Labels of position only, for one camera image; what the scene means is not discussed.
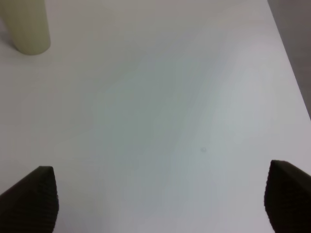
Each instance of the table surface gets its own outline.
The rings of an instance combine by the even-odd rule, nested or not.
[[[311,124],[265,0],[52,0],[52,46],[0,31],[0,192],[54,167],[55,233],[272,233],[271,159]]]

